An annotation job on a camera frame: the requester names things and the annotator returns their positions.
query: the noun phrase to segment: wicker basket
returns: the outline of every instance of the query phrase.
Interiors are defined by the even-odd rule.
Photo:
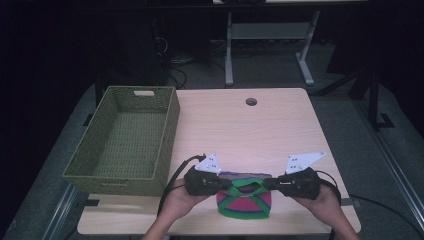
[[[63,177],[88,193],[162,195],[179,112],[173,87],[109,87]]]

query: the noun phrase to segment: wooden table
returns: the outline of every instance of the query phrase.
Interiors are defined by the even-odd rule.
[[[289,154],[326,151],[327,156],[312,168],[331,174],[342,198],[348,198],[303,89],[181,90],[177,94],[181,112],[169,178],[184,160],[203,153],[216,153],[224,171],[263,172],[277,177],[284,174]],[[257,105],[247,105],[247,98],[255,98]],[[97,206],[85,207],[78,225],[81,234],[144,234],[156,218],[159,202],[157,197],[97,194],[91,194],[89,199],[100,201]],[[359,231],[361,225],[353,206],[342,208]],[[213,196],[178,220],[168,234],[301,235],[329,231],[328,226],[293,199],[273,191],[269,219],[224,217],[218,213]]]

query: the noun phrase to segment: person's left hand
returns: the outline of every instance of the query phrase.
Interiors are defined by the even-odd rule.
[[[174,189],[168,194],[163,204],[161,215],[177,220],[187,215],[194,206],[209,196],[191,196],[184,187],[184,179],[177,179]]]

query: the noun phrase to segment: electrical cord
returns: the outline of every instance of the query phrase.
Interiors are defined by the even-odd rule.
[[[211,60],[210,63],[216,65],[217,67],[219,67],[225,73],[224,67],[222,67],[221,65],[219,65],[217,62]]]
[[[168,41],[166,41],[166,39],[163,38],[163,37],[156,37],[156,40],[162,40],[165,43],[165,47],[162,50],[162,53],[166,53],[166,51],[168,50],[168,46],[169,46]]]
[[[327,175],[328,177],[330,177],[332,180],[333,180],[333,182],[334,182],[334,184],[335,184],[335,186],[336,186],[336,188],[338,188],[337,187],[337,182],[336,182],[336,180],[330,175],[330,174],[328,174],[328,173],[326,173],[326,172],[323,172],[323,171],[315,171],[315,172],[318,172],[318,173],[323,173],[323,174],[325,174],[325,175]],[[405,221],[408,225],[410,225],[413,229],[414,229],[414,231],[418,234],[418,236],[420,237],[420,239],[422,239],[422,240],[424,240],[424,235],[423,235],[423,233],[421,233],[421,231],[411,222],[411,221],[409,221],[404,215],[402,215],[399,211],[397,211],[396,209],[394,209],[394,208],[391,208],[391,207],[389,207],[389,206],[387,206],[387,205],[384,205],[384,204],[382,204],[382,203],[380,203],[380,202],[377,202],[377,201],[374,201],[374,200],[371,200],[371,199],[369,199],[369,198],[366,198],[366,197],[362,197],[362,196],[358,196],[358,195],[356,195],[356,194],[350,194],[350,193],[348,193],[348,195],[350,196],[350,197],[352,197],[352,198],[357,198],[357,199],[360,199],[360,200],[363,200],[363,201],[367,201],[367,202],[370,202],[370,203],[373,203],[373,204],[375,204],[375,205],[377,205],[377,206],[380,206],[380,207],[383,207],[383,208],[385,208],[386,210],[389,210],[389,211],[391,211],[391,212],[393,212],[394,214],[396,214],[396,215],[398,215],[403,221]]]
[[[91,34],[92,34],[92,39],[96,42],[97,46],[99,46],[101,49],[103,49],[103,51],[105,51],[107,54],[109,54],[113,59],[115,59],[122,66],[124,66],[125,68],[127,68],[128,70],[130,70],[130,72],[132,72],[136,77],[138,77],[140,79],[143,79],[140,76],[140,74],[135,69],[133,69],[128,64],[126,64],[122,59],[120,59],[119,57],[117,57],[109,49],[107,49],[105,46],[103,46],[103,44],[94,36],[94,32],[93,31],[91,31]]]
[[[184,87],[185,87],[185,84],[187,83],[187,74],[186,74],[184,71],[182,71],[182,70],[180,70],[180,69],[176,69],[176,68],[171,68],[170,70],[177,71],[177,72],[181,73],[181,74],[184,76],[183,83],[179,83],[179,82],[178,82],[178,80],[177,80],[177,78],[176,78],[174,75],[172,75],[172,73],[171,73],[171,72],[168,72],[168,77],[169,77],[169,79],[170,79],[172,82],[174,82],[174,83],[175,83],[175,88],[176,88],[177,90],[178,90],[178,89],[182,89],[182,88],[184,88]]]
[[[175,171],[174,175],[172,175],[171,179],[169,180],[168,184],[166,185],[165,190],[163,191],[162,197],[160,198],[160,201],[159,201],[157,216],[159,216],[160,212],[162,211],[163,203],[165,202],[166,197],[168,196],[168,194],[173,189],[175,189],[175,187],[174,187],[175,180],[177,180],[178,176],[184,170],[184,168],[187,166],[187,164],[189,162],[193,161],[194,159],[197,159],[200,162],[205,158],[206,158],[205,155],[203,155],[203,156],[196,155],[196,156],[193,156],[193,157],[185,160],[183,163],[181,163],[181,165],[178,167],[177,171]]]
[[[238,43],[234,45],[234,53],[232,54],[235,58],[253,58],[261,55],[261,52],[256,47],[257,44]],[[253,49],[254,53],[248,54],[249,48]]]
[[[66,237],[64,238],[64,240],[68,240],[72,237],[72,235],[74,235],[74,233],[77,231],[77,227],[74,227],[69,233],[68,235],[66,235]]]

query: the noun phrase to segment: cable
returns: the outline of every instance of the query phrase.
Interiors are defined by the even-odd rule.
[[[143,79],[140,76],[140,74],[135,69],[133,69],[128,64],[126,64],[122,59],[120,59],[117,56],[115,56],[109,49],[107,49],[105,46],[103,46],[103,44],[94,36],[94,32],[93,31],[91,31],[91,34],[92,34],[92,38],[96,42],[97,46],[99,46],[107,54],[109,54],[111,57],[113,57],[118,63],[122,64],[124,67],[126,67],[128,70],[130,70],[136,77],[138,77],[139,79]]]
[[[338,186],[337,186],[337,182],[336,182],[336,180],[330,175],[330,174],[328,174],[328,173],[326,173],[326,172],[323,172],[323,171],[315,171],[315,172],[319,172],[319,173],[323,173],[323,174],[325,174],[325,175],[327,175],[328,177],[330,177],[331,178],[331,180],[333,180],[333,182],[334,182],[334,185],[336,186],[336,188],[339,188]]]
[[[175,88],[177,90],[178,89],[181,89],[181,88],[184,88],[185,87],[185,84],[187,83],[187,74],[184,71],[182,71],[180,69],[176,69],[176,68],[171,68],[169,70],[174,70],[174,71],[180,72],[184,76],[183,83],[180,84],[178,82],[177,78],[174,75],[172,75],[171,72],[168,73],[168,77],[171,79],[171,81],[173,81],[175,83]]]
[[[253,49],[254,53],[247,54],[247,52],[249,51],[249,48]],[[235,58],[253,58],[253,57],[260,55],[260,52],[255,45],[247,44],[247,43],[239,43],[239,44],[235,45],[233,51],[234,51],[233,56]]]
[[[69,238],[72,237],[72,235],[74,235],[74,233],[77,231],[77,227],[74,227],[69,233],[68,235],[66,235],[66,237],[64,238],[64,240],[68,240]]]
[[[220,53],[222,51],[224,51],[226,49],[227,46],[227,42],[225,40],[216,40],[216,41],[211,41],[212,43],[220,43],[220,45],[214,49],[211,50],[211,55],[215,55],[217,53]]]
[[[174,175],[172,175],[171,180],[169,180],[168,184],[166,185],[165,190],[163,191],[162,197],[160,198],[160,201],[159,201],[159,207],[158,207],[157,216],[159,216],[160,212],[162,211],[163,203],[165,202],[166,197],[168,196],[168,194],[173,189],[175,189],[174,188],[174,182],[175,182],[175,180],[177,180],[178,176],[184,170],[184,168],[187,166],[187,164],[189,162],[191,162],[192,160],[194,160],[194,159],[197,159],[200,162],[200,161],[202,161],[205,158],[206,158],[205,155],[203,155],[203,156],[196,155],[196,156],[193,156],[193,157],[185,160],[183,163],[181,163],[181,165],[178,167],[177,171],[175,171]]]
[[[196,62],[196,59],[194,58],[185,58],[185,59],[179,59],[179,60],[171,60],[171,63],[173,64],[177,64],[178,67],[181,67],[183,65],[189,64],[189,63],[194,63]]]
[[[156,37],[157,40],[162,40],[165,42],[165,49],[162,50],[162,53],[165,53],[168,50],[168,41],[163,37]]]
[[[382,204],[382,203],[379,203],[379,202],[377,202],[377,201],[374,201],[374,200],[371,200],[371,199],[369,199],[369,198],[365,198],[365,197],[362,197],[362,196],[358,196],[358,195],[355,195],[355,194],[350,194],[349,193],[349,196],[351,196],[351,197],[353,197],[353,198],[357,198],[357,199],[361,199],[361,200],[364,200],[364,201],[367,201],[367,202],[370,202],[370,203],[373,203],[373,204],[375,204],[375,205],[377,205],[377,206],[380,206],[380,207],[383,207],[383,208],[385,208],[385,209],[387,209],[387,210],[389,210],[389,211],[391,211],[391,212],[393,212],[393,213],[395,213],[396,215],[398,215],[400,218],[402,218],[407,224],[409,224],[414,230],[415,230],[415,232],[417,232],[417,234],[418,234],[418,236],[422,239],[422,240],[424,240],[424,235],[421,233],[421,231],[411,222],[411,221],[409,221],[409,219],[407,219],[404,215],[402,215],[399,211],[397,211],[396,209],[394,209],[394,208],[391,208],[391,207],[389,207],[389,206],[387,206],[387,205],[384,205],[384,204]]]
[[[219,69],[221,69],[225,73],[224,67],[222,67],[221,65],[219,65],[217,62],[211,60],[210,63],[216,65],[217,67],[219,67]]]

